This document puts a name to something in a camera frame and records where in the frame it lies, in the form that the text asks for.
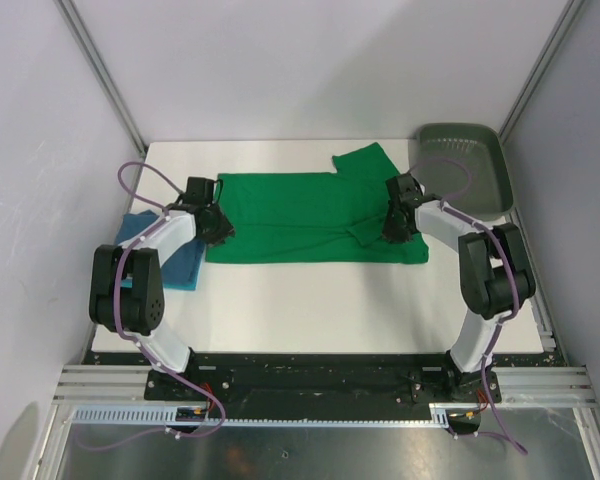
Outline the green t shirt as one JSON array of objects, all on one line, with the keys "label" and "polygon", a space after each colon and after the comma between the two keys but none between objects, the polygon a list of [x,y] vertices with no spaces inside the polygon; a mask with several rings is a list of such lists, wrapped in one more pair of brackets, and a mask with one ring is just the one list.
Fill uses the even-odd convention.
[{"label": "green t shirt", "polygon": [[378,143],[335,155],[331,172],[222,173],[220,208],[235,228],[210,248],[216,264],[425,264],[421,235],[391,244],[382,235],[399,171]]}]

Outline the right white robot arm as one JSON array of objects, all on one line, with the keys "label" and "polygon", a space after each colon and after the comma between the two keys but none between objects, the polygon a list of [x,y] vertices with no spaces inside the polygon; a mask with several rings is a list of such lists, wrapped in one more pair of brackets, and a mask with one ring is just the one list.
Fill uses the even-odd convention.
[{"label": "right white robot arm", "polygon": [[423,233],[457,254],[466,314],[457,340],[445,354],[441,388],[449,399],[464,401],[486,373],[503,325],[536,292],[521,232],[512,223],[488,226],[441,197],[424,193],[408,173],[387,180],[386,188],[382,236],[387,242],[408,243]]}]

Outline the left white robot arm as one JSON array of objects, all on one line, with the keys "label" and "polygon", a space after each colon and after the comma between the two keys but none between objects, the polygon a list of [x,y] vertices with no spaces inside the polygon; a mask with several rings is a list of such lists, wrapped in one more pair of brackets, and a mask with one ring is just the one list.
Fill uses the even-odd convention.
[{"label": "left white robot arm", "polygon": [[185,244],[223,244],[235,228],[219,205],[224,182],[187,179],[186,189],[145,229],[94,253],[89,296],[91,321],[131,342],[166,377],[177,398],[194,397],[200,374],[188,367],[192,350],[163,322],[163,265]]}]

